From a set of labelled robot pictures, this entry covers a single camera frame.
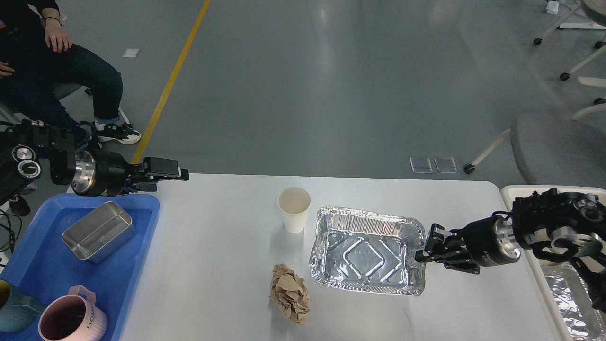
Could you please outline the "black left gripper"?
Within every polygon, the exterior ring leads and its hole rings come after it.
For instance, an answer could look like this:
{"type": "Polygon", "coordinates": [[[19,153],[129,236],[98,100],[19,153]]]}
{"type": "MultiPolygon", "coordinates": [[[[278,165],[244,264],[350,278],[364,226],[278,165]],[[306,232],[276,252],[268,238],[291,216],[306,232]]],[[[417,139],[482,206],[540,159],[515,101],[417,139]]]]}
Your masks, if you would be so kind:
{"type": "Polygon", "coordinates": [[[156,192],[156,183],[170,179],[188,181],[190,173],[173,159],[144,157],[141,163],[132,165],[118,153],[83,150],[75,156],[71,189],[78,196],[114,197],[156,192]]]}

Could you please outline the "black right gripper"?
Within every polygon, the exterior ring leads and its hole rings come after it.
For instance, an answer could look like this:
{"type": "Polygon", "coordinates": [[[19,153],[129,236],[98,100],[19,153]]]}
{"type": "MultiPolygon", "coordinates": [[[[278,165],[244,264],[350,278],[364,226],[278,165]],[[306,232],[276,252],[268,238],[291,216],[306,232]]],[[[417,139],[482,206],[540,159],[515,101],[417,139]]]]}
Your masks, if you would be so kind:
{"type": "Polygon", "coordinates": [[[437,262],[448,269],[472,274],[479,274],[481,266],[508,265],[520,258],[521,247],[515,240],[513,227],[499,215],[450,231],[433,223],[425,251],[415,252],[415,261],[419,263],[437,262]],[[455,246],[458,253],[453,256],[455,246]]]}

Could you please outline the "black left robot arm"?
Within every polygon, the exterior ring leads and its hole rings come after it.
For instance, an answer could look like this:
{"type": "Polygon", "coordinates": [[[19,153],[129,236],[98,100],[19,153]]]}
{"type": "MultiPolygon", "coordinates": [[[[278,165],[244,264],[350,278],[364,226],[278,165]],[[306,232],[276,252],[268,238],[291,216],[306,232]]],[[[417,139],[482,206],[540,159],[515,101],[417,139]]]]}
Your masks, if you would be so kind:
{"type": "Polygon", "coordinates": [[[114,197],[135,192],[155,192],[163,180],[188,181],[189,172],[176,160],[146,157],[130,164],[122,155],[100,149],[76,151],[74,135],[24,119],[1,132],[0,196],[4,204],[39,179],[40,159],[50,163],[55,184],[70,185],[78,196],[114,197]]]}

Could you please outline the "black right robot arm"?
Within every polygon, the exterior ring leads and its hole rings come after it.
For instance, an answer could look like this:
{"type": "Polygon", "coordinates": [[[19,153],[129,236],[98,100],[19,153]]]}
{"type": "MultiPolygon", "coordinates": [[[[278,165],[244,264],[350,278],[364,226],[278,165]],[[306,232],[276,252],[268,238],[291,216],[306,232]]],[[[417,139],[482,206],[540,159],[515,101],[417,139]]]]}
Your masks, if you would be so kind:
{"type": "Polygon", "coordinates": [[[446,231],[431,225],[417,262],[437,262],[446,269],[479,274],[481,267],[508,265],[531,250],[540,260],[570,263],[588,287],[592,307],[605,311],[605,272],[593,272],[583,261],[605,264],[605,206],[598,196],[579,192],[533,192],[517,197],[510,211],[446,231]]]}

